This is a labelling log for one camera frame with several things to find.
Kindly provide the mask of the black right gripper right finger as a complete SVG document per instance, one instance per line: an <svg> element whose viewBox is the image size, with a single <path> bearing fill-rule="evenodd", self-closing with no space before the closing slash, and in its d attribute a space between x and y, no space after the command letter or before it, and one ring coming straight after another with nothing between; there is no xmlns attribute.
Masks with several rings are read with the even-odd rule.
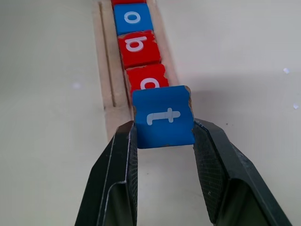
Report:
<svg viewBox="0 0 301 226"><path fill-rule="evenodd" d="M289 226L254 164L215 124L195 119L198 178L214 226Z"/></svg>

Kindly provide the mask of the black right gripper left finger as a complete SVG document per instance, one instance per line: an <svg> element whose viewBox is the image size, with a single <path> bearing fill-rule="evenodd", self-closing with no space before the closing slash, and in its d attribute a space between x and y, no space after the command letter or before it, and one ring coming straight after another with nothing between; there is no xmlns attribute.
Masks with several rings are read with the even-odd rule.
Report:
<svg viewBox="0 0 301 226"><path fill-rule="evenodd" d="M137 129L119 126L93 165L75 225L135 226L138 203Z"/></svg>

